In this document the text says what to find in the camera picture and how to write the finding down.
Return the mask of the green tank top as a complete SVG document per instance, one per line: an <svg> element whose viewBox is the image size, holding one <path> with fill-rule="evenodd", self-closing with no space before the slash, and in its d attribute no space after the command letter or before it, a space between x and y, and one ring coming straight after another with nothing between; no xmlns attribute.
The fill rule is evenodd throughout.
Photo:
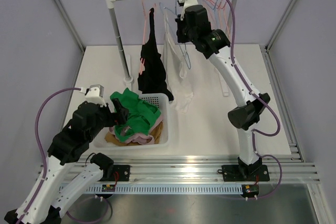
<svg viewBox="0 0 336 224"><path fill-rule="evenodd" d="M150 129L162 121L160 109L139 98L139 95L128 88L123 93L114 92L110 100L118 99L128 109L127 122L117 125L111 130L122 143L130 143L135 137L148 136Z"/></svg>

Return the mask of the blue hanger with mauve top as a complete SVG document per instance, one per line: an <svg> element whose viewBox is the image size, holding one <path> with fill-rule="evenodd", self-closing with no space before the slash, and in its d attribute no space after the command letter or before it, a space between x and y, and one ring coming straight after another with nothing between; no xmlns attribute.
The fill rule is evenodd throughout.
<svg viewBox="0 0 336 224"><path fill-rule="evenodd" d="M222 28L223 22L220 17L220 8L222 0L200 0L208 11L210 22L214 28Z"/></svg>

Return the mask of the mauve tank top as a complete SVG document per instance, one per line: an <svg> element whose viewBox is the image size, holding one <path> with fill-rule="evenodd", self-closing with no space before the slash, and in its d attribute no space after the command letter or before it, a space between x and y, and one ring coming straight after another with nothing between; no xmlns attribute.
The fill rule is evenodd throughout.
<svg viewBox="0 0 336 224"><path fill-rule="evenodd" d="M163 119L164 119L163 115L160 115L159 118L156 120L155 124L150 128L148 135L145 135L143 133L135 133L133 136L129 137L125 142L121 142L116 137L114 127L112 127L105 135L104 140L107 143L112 143L119 147L159 144L161 134L164 128Z"/></svg>

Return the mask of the brown tank top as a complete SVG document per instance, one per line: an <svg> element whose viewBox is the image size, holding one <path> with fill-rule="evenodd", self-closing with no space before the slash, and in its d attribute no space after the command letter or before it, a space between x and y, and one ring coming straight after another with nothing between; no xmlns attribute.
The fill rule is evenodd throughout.
<svg viewBox="0 0 336 224"><path fill-rule="evenodd" d="M159 144L161 133L163 131L164 124L163 122L160 122L155 128L151 129L151 132L149 135L139 135L135 138L135 140L132 140L128 143L122 143L120 142L116 136L109 131L106 135L104 140L108 144L114 144L118 147L129 147L129 146L142 146L142 145L153 145L153 144Z"/></svg>

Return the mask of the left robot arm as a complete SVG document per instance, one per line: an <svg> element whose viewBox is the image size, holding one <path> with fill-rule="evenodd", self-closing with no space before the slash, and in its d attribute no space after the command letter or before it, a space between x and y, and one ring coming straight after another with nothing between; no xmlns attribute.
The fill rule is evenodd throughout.
<svg viewBox="0 0 336 224"><path fill-rule="evenodd" d="M70 206L91 184L115 178L114 161L98 153L82 173L63 190L59 189L65 176L103 128L126 123L128 110L118 99L112 99L112 103L114 112L107 104L85 101L78 106L71 120L53 138L43 171L26 200L5 215L7 223L61 223Z"/></svg>

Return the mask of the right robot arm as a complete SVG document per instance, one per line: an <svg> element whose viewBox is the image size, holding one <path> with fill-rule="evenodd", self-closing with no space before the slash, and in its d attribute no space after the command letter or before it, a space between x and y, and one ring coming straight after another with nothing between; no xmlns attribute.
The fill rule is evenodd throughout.
<svg viewBox="0 0 336 224"><path fill-rule="evenodd" d="M259 177L262 159L253 149L252 130L269 103L270 96L260 93L247 82L231 54L232 45L221 29L212 29L207 10L200 4L183 8L176 18L179 42L191 42L196 50L218 70L230 88L237 106L228 112L230 123L237 129L239 157L233 168L223 169L232 181L252 181Z"/></svg>

